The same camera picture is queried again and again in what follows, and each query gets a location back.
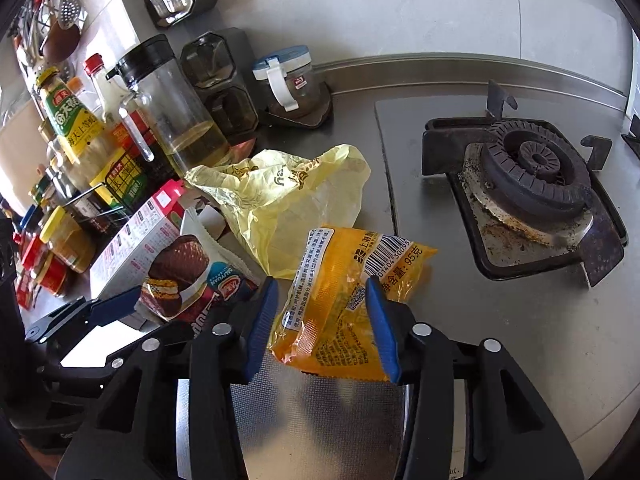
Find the white box pink top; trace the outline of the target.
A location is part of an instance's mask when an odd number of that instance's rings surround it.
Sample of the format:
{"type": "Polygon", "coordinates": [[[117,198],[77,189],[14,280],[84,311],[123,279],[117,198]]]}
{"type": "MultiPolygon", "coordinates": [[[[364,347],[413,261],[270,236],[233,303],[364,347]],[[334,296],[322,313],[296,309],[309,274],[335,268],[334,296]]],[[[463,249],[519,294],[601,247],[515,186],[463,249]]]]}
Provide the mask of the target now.
{"type": "Polygon", "coordinates": [[[156,257],[180,235],[183,194],[182,182],[169,180],[130,217],[90,269],[92,299],[112,298],[146,280],[156,257]]]}

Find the black spice jar holder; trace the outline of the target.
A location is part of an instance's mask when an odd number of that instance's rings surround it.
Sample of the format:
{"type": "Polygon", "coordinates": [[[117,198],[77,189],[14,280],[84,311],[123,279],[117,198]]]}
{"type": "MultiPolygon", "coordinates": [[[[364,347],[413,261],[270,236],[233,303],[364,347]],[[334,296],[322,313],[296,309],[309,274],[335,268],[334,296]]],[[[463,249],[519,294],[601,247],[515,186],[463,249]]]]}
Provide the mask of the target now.
{"type": "Polygon", "coordinates": [[[185,44],[183,73],[231,145],[254,136],[266,101],[253,75],[256,61],[244,30],[206,32],[185,44]]]}

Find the orange yellow snack packet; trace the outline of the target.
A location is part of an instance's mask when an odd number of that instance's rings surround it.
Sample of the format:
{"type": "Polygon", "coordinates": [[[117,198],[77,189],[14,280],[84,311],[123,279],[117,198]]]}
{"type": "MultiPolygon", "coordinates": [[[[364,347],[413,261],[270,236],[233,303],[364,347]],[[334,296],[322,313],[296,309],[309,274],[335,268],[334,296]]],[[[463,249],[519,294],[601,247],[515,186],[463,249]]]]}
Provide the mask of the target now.
{"type": "Polygon", "coordinates": [[[268,349],[303,373],[385,382],[366,308],[367,280],[378,278],[388,299],[404,302],[436,254],[396,235],[333,226],[311,230],[268,349]]]}

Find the black gas stove burner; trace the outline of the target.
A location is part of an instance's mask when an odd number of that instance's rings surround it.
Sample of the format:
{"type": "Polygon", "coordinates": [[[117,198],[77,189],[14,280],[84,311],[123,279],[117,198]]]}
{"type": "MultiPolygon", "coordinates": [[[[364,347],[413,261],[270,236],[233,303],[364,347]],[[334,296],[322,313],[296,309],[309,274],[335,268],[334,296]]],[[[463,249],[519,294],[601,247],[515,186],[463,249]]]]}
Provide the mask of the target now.
{"type": "Polygon", "coordinates": [[[445,176],[478,270],[513,280],[578,264],[596,286],[624,258],[622,217],[597,174],[611,153],[604,136],[584,136],[582,157],[551,122],[509,118],[518,102],[495,81],[482,117],[430,120],[421,172],[445,176]]]}

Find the yellow label oil bottle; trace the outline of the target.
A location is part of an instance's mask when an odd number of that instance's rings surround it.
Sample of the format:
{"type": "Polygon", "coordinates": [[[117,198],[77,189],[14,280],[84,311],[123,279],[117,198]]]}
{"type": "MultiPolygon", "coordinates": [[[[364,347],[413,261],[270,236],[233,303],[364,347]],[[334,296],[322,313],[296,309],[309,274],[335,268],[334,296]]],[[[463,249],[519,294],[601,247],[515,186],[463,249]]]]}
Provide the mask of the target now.
{"type": "Polygon", "coordinates": [[[42,70],[36,87],[54,132],[90,188],[105,181],[118,146],[104,123],[68,88],[55,66],[42,70]]]}

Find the small jar blue white lid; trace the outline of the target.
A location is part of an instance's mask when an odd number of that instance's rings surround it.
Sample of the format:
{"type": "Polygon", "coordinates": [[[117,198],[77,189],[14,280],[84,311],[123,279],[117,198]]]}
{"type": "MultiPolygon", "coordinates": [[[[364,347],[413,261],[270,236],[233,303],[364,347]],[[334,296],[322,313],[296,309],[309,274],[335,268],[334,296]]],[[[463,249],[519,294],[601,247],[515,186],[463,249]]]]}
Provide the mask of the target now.
{"type": "Polygon", "coordinates": [[[320,86],[304,44],[263,56],[254,63],[252,72],[270,114],[299,118],[319,106],[320,86]]]}

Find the pale yellow plastic bag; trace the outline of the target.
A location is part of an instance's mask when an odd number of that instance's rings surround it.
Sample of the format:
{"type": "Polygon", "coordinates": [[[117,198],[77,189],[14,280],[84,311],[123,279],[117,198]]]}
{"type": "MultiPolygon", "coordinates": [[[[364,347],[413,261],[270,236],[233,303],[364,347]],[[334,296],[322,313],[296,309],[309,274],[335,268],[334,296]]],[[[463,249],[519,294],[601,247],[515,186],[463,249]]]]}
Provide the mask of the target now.
{"type": "Polygon", "coordinates": [[[186,183],[217,203],[265,274],[290,280],[311,230],[355,224],[370,174],[358,148],[340,144],[312,159],[262,150],[236,164],[198,166],[186,183]]]}

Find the large red lid jar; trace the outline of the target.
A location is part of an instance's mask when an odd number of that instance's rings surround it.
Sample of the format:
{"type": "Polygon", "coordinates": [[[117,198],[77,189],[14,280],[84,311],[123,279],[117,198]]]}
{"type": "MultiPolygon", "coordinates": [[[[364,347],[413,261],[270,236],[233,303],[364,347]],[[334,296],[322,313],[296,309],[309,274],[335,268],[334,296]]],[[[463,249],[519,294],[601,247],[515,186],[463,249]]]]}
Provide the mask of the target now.
{"type": "Polygon", "coordinates": [[[65,294],[68,267],[38,236],[34,236],[26,246],[21,263],[37,285],[54,296],[65,294]]]}

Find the yellow lid sauce jar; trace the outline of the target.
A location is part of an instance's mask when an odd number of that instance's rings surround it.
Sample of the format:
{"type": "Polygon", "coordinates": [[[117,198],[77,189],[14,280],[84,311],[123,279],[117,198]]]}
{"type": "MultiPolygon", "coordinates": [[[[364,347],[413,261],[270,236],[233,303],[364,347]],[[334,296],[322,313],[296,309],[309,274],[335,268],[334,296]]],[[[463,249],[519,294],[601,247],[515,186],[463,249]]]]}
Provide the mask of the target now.
{"type": "Polygon", "coordinates": [[[91,266],[96,244],[62,206],[51,212],[39,233],[43,244],[74,272],[83,274],[91,266]]]}

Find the chocolate pie snack wrapper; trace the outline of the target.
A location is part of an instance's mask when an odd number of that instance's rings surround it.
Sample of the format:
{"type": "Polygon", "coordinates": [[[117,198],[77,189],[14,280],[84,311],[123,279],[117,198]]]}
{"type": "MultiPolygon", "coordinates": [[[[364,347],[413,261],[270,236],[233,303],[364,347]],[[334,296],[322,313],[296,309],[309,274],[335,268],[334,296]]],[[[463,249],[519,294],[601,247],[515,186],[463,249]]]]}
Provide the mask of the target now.
{"type": "Polygon", "coordinates": [[[259,285],[245,262],[219,244],[190,208],[180,235],[152,262],[136,310],[157,324],[185,322],[197,335],[209,313],[224,321],[259,285]]]}

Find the glass oil dispenser black lid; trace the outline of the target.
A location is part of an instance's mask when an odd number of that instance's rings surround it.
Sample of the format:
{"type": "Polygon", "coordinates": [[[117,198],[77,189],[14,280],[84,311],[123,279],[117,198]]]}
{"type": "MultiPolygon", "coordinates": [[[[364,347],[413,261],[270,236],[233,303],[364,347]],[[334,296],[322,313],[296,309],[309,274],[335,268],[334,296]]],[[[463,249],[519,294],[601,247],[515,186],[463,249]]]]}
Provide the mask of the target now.
{"type": "Polygon", "coordinates": [[[147,160],[153,160],[154,153],[132,121],[134,112],[143,117],[178,176],[198,166],[231,162],[229,142],[184,76],[164,34],[129,50],[106,76],[119,76],[128,89],[117,111],[147,160]]]}

